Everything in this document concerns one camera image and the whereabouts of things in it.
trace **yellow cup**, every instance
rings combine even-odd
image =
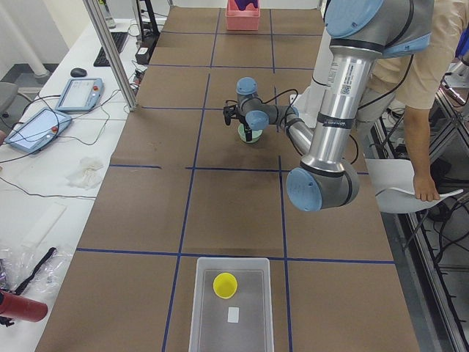
[[[236,289],[236,277],[230,273],[221,273],[213,280],[213,290],[222,299],[231,298],[236,293]]]

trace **keyboard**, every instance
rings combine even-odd
[[[127,32],[111,32],[112,39],[114,40],[114,43],[116,44],[117,51],[119,53],[122,52],[122,49],[124,48],[125,40],[127,39]],[[106,53],[104,52],[104,49],[101,47],[100,52],[97,54],[96,60],[93,63],[93,66],[95,67],[105,67],[105,66],[111,66],[109,64],[108,59],[106,58]]]

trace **white table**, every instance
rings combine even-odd
[[[126,32],[129,25],[134,23],[130,20],[117,20],[116,22],[117,27],[113,30],[117,32]],[[135,26],[130,28],[131,34],[134,34],[135,31]],[[135,60],[134,55],[137,49],[135,42],[135,37],[129,35],[125,48],[120,54],[129,78],[133,75],[136,67],[144,70],[144,67],[136,66],[135,62],[132,63]],[[100,42],[95,29],[89,24],[43,87],[40,96],[61,94],[70,78],[70,71],[74,67],[82,67],[88,72],[88,77],[102,78],[104,92],[100,102],[111,97],[111,94],[119,89],[111,68],[93,67],[92,65],[99,48]],[[57,99],[48,100],[51,107],[54,107],[56,102]],[[27,110],[22,121],[30,118],[44,106],[43,102],[35,103]],[[29,155],[17,161],[0,164],[3,167],[0,176],[30,193],[96,197],[100,185],[91,189],[72,187],[68,184],[66,177],[77,170],[80,160],[85,157],[93,157],[103,163],[104,167],[98,171],[98,174],[104,177],[129,111],[121,92],[118,92],[103,108],[110,115],[110,118],[102,109],[95,109],[74,120],[62,134],[91,143],[96,140],[103,124],[106,123],[104,131],[95,144],[88,146],[75,139],[59,138],[37,155]],[[24,153],[8,145],[0,147],[0,161],[22,155]],[[59,253],[67,254],[64,257],[62,267],[57,271],[56,283],[59,287],[81,237],[94,200],[32,197],[0,180],[0,202],[0,249],[7,247],[19,251],[21,244],[27,240],[25,238],[27,234],[31,234],[31,231],[34,233],[41,221],[47,220],[47,217],[50,218],[48,220],[52,221],[53,226],[37,245],[32,266],[34,267],[52,246],[56,247]],[[64,211],[61,215],[56,213],[52,219],[50,215],[56,209],[64,209]],[[45,302],[49,307],[50,314],[57,294],[58,288],[52,293],[40,293],[38,290],[30,288],[26,289],[23,295]],[[10,352],[34,351],[44,331],[48,316],[39,323],[17,320],[14,326],[8,328],[0,326],[1,349]]]

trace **computer mouse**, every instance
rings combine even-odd
[[[70,71],[70,75],[72,77],[85,77],[87,75],[87,71],[84,68],[75,67]]]

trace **person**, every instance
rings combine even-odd
[[[5,134],[5,132],[0,131],[0,145],[3,144],[3,141],[5,140],[5,138],[7,138],[7,135]]]
[[[414,55],[407,77],[392,94],[357,113],[356,128],[363,138],[395,98],[405,105],[404,131],[407,152],[414,169],[417,199],[440,199],[430,174],[429,111],[441,79],[454,60],[463,31],[468,27],[468,0],[435,0],[429,46]],[[379,59],[374,66],[361,105],[392,90],[404,78],[411,58]]]

